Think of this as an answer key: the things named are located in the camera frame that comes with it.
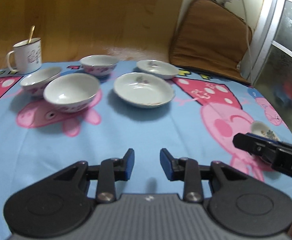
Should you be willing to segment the frosted glass cabinet door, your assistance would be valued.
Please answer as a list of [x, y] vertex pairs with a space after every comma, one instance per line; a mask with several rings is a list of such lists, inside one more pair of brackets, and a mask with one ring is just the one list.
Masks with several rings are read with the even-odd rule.
[[292, 133], [292, 0], [272, 0], [249, 78]]

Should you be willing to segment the blue cartoon pig tablecloth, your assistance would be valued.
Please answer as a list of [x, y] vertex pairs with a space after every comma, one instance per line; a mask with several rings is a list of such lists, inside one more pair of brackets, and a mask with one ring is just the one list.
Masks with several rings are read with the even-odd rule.
[[251, 176], [292, 197], [292, 178], [265, 168], [256, 171], [210, 135], [201, 116], [209, 99], [191, 97], [174, 85], [174, 100], [162, 107], [140, 109], [121, 100], [113, 83], [135, 71], [134, 61], [123, 61], [101, 81], [102, 98], [88, 110], [90, 116], [100, 116], [95, 124], [82, 115], [61, 116], [0, 70], [0, 239], [10, 235], [3, 206], [16, 191], [77, 161], [97, 165], [122, 157], [129, 148], [135, 150], [135, 165], [131, 179], [117, 183], [118, 193], [182, 193], [182, 183], [169, 182], [160, 166], [159, 152], [167, 148], [203, 165], [214, 160], [241, 164]]

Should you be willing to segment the floral rice bowl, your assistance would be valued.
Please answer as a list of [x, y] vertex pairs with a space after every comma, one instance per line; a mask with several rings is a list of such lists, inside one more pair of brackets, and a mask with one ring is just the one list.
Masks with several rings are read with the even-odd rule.
[[118, 62], [119, 59], [110, 55], [90, 55], [80, 60], [85, 73], [95, 77], [104, 77], [111, 74]]
[[61, 67], [49, 67], [37, 70], [20, 81], [22, 90], [33, 97], [43, 97], [46, 86], [61, 74]]
[[99, 89], [96, 77], [73, 73], [51, 81], [43, 91], [43, 98], [59, 112], [76, 113], [88, 107]]

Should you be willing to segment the white floral plate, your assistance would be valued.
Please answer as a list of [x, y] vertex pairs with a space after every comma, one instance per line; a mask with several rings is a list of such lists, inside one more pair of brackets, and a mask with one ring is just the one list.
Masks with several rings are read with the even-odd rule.
[[117, 77], [113, 91], [124, 102], [139, 108], [161, 107], [175, 97], [175, 90], [164, 79], [138, 72]]
[[172, 79], [179, 73], [179, 69], [174, 65], [158, 60], [140, 60], [137, 61], [136, 66], [140, 71], [164, 80]]
[[250, 131], [254, 135], [258, 135], [270, 140], [280, 141], [279, 137], [266, 124], [260, 121], [254, 121], [250, 126]]

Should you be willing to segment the brown seat cushion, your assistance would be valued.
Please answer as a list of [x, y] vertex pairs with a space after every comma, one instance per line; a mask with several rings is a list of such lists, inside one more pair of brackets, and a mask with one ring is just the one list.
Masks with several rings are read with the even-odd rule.
[[252, 40], [245, 21], [213, 0], [193, 0], [172, 38], [171, 64], [247, 83], [238, 64]]

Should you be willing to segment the white enamel mug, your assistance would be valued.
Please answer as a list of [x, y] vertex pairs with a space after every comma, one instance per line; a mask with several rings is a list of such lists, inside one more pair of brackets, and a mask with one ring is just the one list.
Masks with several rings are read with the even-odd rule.
[[[10, 64], [10, 56], [14, 54], [15, 68]], [[41, 38], [32, 38], [13, 45], [12, 51], [6, 55], [7, 67], [19, 74], [29, 74], [37, 71], [42, 65]]]

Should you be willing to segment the wooden stirring stick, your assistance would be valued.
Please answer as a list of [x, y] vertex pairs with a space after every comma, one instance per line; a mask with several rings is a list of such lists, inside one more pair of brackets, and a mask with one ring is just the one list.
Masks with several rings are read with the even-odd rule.
[[29, 33], [28, 42], [27, 42], [28, 44], [30, 44], [30, 42], [32, 41], [34, 30], [35, 30], [35, 25], [31, 26], [30, 28], [30, 33]]

